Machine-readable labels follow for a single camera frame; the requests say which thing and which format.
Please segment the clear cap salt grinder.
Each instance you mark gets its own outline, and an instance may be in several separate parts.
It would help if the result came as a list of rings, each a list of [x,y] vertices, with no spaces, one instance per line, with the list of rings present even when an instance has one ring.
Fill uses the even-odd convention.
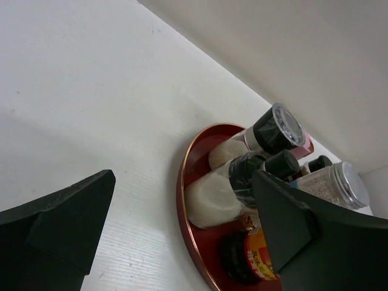
[[[252,126],[211,150],[208,163],[215,170],[249,151],[269,158],[282,150],[301,147],[305,142],[306,136],[300,122],[285,105],[275,103]]]

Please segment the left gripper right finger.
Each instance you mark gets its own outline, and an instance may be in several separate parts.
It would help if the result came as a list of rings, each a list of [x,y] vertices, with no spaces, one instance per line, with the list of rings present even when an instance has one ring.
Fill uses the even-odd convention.
[[[387,220],[252,175],[253,196],[283,290],[387,290]]]

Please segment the tall silver lid jar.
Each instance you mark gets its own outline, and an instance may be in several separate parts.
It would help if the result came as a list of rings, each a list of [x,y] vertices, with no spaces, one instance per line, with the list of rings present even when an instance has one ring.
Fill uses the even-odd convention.
[[[302,176],[289,185],[338,206],[358,210],[369,206],[369,193],[348,162],[338,162]]]

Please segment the red lid chili sauce jar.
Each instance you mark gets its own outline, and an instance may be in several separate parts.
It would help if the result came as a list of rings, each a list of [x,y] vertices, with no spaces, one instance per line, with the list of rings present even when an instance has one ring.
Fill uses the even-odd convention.
[[[252,286],[261,281],[276,281],[262,228],[237,231],[225,236],[219,244],[223,270],[239,284]]]

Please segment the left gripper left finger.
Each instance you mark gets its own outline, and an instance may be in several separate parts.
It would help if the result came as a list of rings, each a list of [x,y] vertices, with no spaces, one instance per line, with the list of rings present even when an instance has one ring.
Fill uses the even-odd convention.
[[[115,188],[111,170],[1,212],[1,290],[80,290]]]

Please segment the pink lid spice jar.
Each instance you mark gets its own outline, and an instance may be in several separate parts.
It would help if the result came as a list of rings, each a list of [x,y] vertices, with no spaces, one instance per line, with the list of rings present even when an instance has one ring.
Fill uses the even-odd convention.
[[[291,154],[297,159],[300,160],[306,156],[312,154],[315,151],[315,147],[312,141],[311,136],[308,133],[305,133],[305,143],[300,147],[295,147],[290,150]]]

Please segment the small black cap spice bottle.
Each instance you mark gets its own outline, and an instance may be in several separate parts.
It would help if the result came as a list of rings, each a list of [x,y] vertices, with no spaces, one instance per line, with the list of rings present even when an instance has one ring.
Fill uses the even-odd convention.
[[[301,171],[301,174],[305,176],[331,165],[332,165],[332,161],[327,156],[320,155],[316,159],[305,162],[300,167],[300,171]]]

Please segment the black knob cap salt bottle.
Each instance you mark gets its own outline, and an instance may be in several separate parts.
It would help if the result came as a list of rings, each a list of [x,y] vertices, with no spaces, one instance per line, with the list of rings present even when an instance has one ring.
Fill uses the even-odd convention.
[[[289,150],[270,158],[253,151],[234,158],[184,189],[188,220],[207,229],[256,213],[252,176],[257,170],[284,179],[298,172],[300,166]]]

